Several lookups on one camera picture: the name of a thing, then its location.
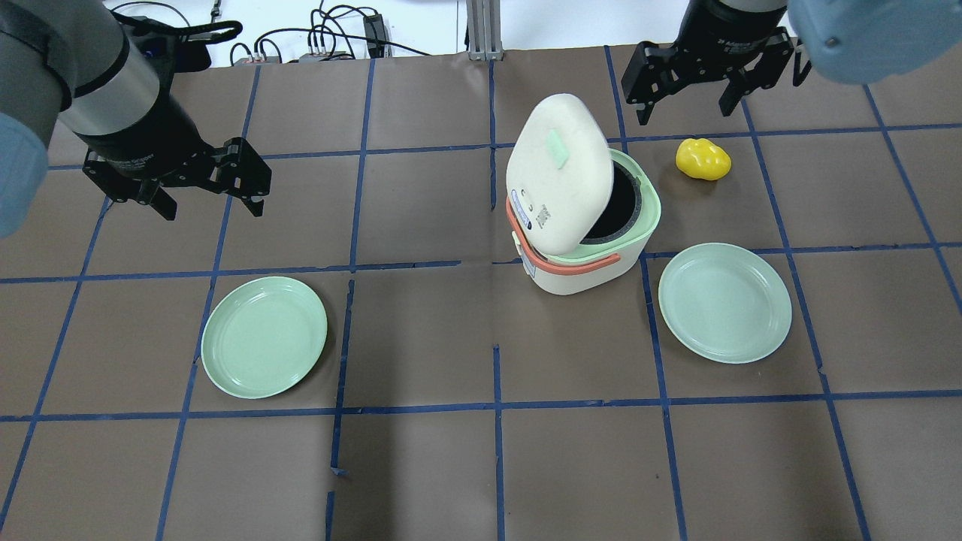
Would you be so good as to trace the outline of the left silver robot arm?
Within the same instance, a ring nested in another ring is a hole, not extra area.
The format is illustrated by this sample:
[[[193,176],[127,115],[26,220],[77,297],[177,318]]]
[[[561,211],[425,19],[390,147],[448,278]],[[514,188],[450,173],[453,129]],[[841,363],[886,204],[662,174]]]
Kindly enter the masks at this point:
[[[173,27],[100,1],[4,1],[2,236],[27,218],[57,123],[86,144],[83,173],[114,202],[133,200],[172,220],[168,189],[196,187],[261,216],[271,168],[244,138],[206,143],[171,95],[178,47],[241,31],[234,20]]]

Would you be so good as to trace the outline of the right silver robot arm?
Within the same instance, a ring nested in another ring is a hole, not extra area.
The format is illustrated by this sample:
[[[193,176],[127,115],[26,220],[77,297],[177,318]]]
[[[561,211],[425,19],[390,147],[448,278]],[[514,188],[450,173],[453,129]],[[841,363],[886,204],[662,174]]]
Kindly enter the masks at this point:
[[[866,85],[914,71],[960,41],[958,1],[691,1],[669,46],[642,41],[623,72],[625,101],[640,125],[655,105],[696,83],[726,82],[722,116],[791,66]]]

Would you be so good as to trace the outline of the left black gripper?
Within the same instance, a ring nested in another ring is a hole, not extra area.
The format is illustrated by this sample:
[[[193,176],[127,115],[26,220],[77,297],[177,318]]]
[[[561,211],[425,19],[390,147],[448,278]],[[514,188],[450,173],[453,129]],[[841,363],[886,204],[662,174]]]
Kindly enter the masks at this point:
[[[83,173],[112,202],[133,201],[175,220],[177,202],[164,187],[197,187],[240,200],[255,218],[264,213],[272,171],[245,138],[219,150],[219,184],[213,181],[213,147],[187,113],[148,113],[111,134],[82,134]]]

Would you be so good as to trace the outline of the green plate near right arm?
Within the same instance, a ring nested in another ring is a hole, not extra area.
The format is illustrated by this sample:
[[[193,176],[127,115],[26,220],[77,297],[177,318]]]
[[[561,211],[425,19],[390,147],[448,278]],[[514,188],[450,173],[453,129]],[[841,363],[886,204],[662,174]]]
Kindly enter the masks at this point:
[[[658,285],[661,315],[697,355],[728,365],[759,361],[783,345],[793,306],[779,273],[729,243],[702,243],[672,257]]]

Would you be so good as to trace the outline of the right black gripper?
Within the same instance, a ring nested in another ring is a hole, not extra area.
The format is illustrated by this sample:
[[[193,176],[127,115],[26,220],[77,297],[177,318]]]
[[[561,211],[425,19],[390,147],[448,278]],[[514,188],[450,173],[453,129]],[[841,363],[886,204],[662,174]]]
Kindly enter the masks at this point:
[[[718,100],[722,116],[731,116],[756,89],[773,88],[794,54],[788,31],[777,30],[787,6],[787,1],[688,3],[673,45],[640,42],[623,72],[623,96],[635,107],[638,123],[649,123],[661,99],[697,76],[725,74],[728,85]],[[753,68],[743,68],[758,57]]]

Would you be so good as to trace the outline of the green plate near left arm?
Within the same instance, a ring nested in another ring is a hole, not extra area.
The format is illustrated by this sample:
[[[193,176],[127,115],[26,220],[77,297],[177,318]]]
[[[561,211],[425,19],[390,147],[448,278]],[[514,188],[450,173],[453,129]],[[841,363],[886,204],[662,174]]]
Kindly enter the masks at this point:
[[[214,307],[200,359],[213,386],[260,400],[292,389],[316,366],[328,338],[320,296],[291,277],[251,280]]]

